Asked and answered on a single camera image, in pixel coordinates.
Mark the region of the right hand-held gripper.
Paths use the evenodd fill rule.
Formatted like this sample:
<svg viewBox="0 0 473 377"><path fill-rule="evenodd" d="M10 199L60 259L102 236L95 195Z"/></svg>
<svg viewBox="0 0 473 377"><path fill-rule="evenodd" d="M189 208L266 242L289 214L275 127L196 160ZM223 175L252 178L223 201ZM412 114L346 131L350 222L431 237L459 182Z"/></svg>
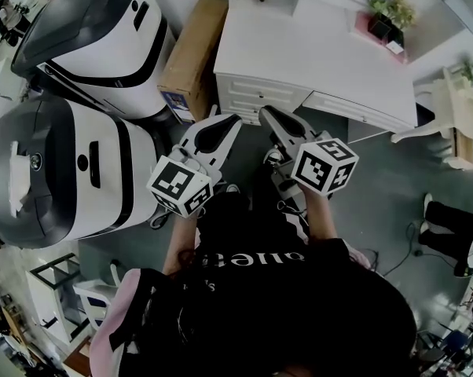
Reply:
<svg viewBox="0 0 473 377"><path fill-rule="evenodd" d="M274 106L259 111L259 121L289 160L277 164L271 175L282 200L292 199L301 207L299 193L304 186L328 197L343 189L358 164L358 155L338 138L326 138L303 118ZM295 143L306 141L294 154Z"/></svg>

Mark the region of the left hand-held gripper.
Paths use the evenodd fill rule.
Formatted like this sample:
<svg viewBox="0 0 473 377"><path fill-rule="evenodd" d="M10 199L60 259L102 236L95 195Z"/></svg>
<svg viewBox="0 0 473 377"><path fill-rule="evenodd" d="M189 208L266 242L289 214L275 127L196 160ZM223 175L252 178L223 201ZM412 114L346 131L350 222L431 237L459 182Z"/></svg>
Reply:
<svg viewBox="0 0 473 377"><path fill-rule="evenodd" d="M226 114L191 125L149 178L147 188L158 204L181 217L197 212L214 195L242 124L238 115Z"/></svg>

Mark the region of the person's right forearm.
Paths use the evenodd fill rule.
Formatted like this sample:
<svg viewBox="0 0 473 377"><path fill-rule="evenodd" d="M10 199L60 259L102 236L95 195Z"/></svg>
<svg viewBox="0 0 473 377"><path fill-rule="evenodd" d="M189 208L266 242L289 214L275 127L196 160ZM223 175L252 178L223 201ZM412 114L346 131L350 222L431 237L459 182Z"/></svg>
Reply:
<svg viewBox="0 0 473 377"><path fill-rule="evenodd" d="M319 196L309 189L303 189L306 202L306 216L309 226L310 247L325 246L339 241L327 197Z"/></svg>

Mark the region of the person's left forearm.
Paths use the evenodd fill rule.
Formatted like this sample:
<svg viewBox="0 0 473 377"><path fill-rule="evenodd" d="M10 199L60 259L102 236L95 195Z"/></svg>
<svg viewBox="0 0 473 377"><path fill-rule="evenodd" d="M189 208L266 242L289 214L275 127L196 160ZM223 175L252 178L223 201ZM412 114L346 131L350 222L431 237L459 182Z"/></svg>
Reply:
<svg viewBox="0 0 473 377"><path fill-rule="evenodd" d="M164 275L173 275L190 263L195 251L196 227L199 211L187 218L176 215L163 264Z"/></svg>

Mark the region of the white desk with drawers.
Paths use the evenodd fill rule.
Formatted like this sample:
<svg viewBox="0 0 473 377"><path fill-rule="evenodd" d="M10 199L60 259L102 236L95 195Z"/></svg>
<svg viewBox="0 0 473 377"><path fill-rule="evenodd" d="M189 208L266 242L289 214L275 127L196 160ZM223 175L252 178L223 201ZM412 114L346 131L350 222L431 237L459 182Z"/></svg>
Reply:
<svg viewBox="0 0 473 377"><path fill-rule="evenodd" d="M351 33L349 20L325 4L297 17L230 8L214 65L221 109L250 124L268 104L290 112L303 105L394 133L414 128L406 66Z"/></svg>

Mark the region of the brown cardboard box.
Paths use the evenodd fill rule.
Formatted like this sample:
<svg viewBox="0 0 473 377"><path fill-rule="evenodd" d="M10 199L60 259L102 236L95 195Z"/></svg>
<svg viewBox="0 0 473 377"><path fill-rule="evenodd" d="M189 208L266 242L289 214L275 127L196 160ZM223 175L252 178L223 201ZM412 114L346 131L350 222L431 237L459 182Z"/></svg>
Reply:
<svg viewBox="0 0 473 377"><path fill-rule="evenodd" d="M217 98L214 74L227 0L198 0L169 56L158 90L184 123L205 119Z"/></svg>

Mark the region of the person's legs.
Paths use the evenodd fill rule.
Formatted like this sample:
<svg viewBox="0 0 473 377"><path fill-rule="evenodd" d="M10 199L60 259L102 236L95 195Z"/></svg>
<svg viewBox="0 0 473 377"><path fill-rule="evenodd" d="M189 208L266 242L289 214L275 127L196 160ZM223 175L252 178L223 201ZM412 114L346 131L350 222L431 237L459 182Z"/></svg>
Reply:
<svg viewBox="0 0 473 377"><path fill-rule="evenodd" d="M293 221L277 209L279 195L271 181L272 168L260 166L251 198L240 192L220 192L203 207L198 221L199 249L294 250L305 244Z"/></svg>

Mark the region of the purple flowers in black pot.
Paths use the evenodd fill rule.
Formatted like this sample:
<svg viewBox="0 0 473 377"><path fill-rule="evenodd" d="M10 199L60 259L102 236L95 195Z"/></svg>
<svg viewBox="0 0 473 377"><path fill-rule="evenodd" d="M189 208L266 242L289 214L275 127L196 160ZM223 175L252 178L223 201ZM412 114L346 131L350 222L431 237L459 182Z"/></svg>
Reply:
<svg viewBox="0 0 473 377"><path fill-rule="evenodd" d="M368 32L379 40L384 40L392 28L388 17L388 0L365 0L372 16L368 22Z"/></svg>

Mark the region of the white grey mobile robot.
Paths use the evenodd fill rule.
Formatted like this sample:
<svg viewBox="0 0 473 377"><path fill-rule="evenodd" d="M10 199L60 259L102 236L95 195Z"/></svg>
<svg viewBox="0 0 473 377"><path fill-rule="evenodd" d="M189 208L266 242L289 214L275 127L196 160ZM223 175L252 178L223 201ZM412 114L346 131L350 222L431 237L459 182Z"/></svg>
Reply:
<svg viewBox="0 0 473 377"><path fill-rule="evenodd" d="M17 217L9 210L10 145L29 155L31 187ZM126 229L154 215L147 182L154 137L118 116L61 97L18 104L0 118L0 239L44 248Z"/></svg>
<svg viewBox="0 0 473 377"><path fill-rule="evenodd" d="M157 116L158 84L175 38L156 0L51 0L32 21L11 70L44 75L124 119Z"/></svg>

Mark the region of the white carved wooden chair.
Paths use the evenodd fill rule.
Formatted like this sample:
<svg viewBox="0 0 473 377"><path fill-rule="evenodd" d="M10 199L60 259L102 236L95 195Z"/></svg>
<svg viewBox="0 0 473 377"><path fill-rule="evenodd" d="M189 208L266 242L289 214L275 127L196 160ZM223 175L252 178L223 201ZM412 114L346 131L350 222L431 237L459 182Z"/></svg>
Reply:
<svg viewBox="0 0 473 377"><path fill-rule="evenodd" d="M448 68L442 77L433 82L421 83L413 88L416 97L428 95L434 119L412 130L393 134L390 140L398 143L411 137L439 133L452 138L452 153L442 159L457 170L473 170L473 80Z"/></svg>

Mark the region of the person's black pink shirt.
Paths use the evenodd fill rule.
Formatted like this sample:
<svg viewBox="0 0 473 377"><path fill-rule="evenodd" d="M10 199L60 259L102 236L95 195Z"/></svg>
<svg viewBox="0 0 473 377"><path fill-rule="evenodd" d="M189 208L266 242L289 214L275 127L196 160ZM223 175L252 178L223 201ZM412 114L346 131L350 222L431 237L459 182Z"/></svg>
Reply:
<svg viewBox="0 0 473 377"><path fill-rule="evenodd" d="M341 239L202 242L171 275L132 269L92 377L415 377L413 312Z"/></svg>

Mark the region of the green potted plant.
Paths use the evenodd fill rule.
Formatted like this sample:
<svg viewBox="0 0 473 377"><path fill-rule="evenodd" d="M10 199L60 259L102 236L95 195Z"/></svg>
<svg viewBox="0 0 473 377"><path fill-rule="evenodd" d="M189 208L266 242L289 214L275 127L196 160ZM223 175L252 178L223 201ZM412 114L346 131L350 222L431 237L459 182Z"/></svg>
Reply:
<svg viewBox="0 0 473 377"><path fill-rule="evenodd" d="M460 74L473 86L473 60L469 56L462 58Z"/></svg>

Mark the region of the white crumpled tissue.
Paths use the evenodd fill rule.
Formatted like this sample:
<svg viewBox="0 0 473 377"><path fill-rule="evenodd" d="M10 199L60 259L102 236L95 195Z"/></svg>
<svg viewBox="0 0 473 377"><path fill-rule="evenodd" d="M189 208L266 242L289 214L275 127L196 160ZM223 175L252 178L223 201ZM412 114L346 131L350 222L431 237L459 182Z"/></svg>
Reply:
<svg viewBox="0 0 473 377"><path fill-rule="evenodd" d="M10 145L9 157L9 210L16 218L28 197L31 187L29 155L20 155L19 142Z"/></svg>

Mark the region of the blue black office chair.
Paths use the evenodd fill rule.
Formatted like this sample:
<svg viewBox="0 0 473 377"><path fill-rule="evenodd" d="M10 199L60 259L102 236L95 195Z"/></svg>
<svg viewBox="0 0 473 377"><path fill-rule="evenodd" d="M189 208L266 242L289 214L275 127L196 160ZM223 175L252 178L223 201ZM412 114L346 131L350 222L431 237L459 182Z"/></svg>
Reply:
<svg viewBox="0 0 473 377"><path fill-rule="evenodd" d="M473 334L450 330L442 338L420 331L415 360L420 377L468 377L465 372L473 372Z"/></svg>

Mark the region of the white cabinet with black frame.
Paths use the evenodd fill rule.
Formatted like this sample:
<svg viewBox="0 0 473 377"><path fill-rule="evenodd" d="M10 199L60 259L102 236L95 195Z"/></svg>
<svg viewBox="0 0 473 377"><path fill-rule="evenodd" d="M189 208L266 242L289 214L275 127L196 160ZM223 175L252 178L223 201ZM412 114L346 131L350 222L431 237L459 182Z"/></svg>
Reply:
<svg viewBox="0 0 473 377"><path fill-rule="evenodd" d="M80 264L69 253L26 272L38 324L57 343L75 349L92 332L74 284L81 282Z"/></svg>

